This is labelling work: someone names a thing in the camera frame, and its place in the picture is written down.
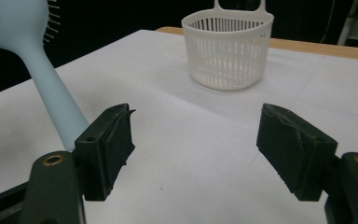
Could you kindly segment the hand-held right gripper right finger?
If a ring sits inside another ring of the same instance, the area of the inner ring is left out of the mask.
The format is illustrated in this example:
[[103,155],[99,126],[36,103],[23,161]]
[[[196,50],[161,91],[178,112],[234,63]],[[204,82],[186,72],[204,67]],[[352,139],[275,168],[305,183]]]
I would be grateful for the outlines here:
[[300,201],[316,202],[337,141],[287,108],[264,104],[256,145]]

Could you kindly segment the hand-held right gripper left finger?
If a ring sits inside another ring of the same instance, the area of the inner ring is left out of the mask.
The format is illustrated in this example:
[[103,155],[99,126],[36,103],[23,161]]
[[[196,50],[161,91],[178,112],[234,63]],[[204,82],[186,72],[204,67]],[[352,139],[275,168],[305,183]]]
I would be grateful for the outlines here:
[[86,201],[105,201],[121,168],[135,149],[128,104],[109,107],[75,141],[74,155],[84,173]]

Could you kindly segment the white plastic basket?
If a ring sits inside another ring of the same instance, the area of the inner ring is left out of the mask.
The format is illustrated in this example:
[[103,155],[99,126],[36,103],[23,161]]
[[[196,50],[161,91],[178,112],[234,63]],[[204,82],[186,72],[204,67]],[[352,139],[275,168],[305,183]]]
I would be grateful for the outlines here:
[[218,1],[181,21],[191,77],[220,91],[246,89],[265,72],[274,16],[260,0],[254,11],[223,9]]

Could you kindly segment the light blue hairbrush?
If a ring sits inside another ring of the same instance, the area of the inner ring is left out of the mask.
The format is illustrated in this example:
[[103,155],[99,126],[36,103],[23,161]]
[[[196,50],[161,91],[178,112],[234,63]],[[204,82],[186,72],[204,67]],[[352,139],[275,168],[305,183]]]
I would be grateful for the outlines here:
[[53,1],[0,0],[0,49],[22,59],[64,148],[72,151],[89,123],[44,51]]

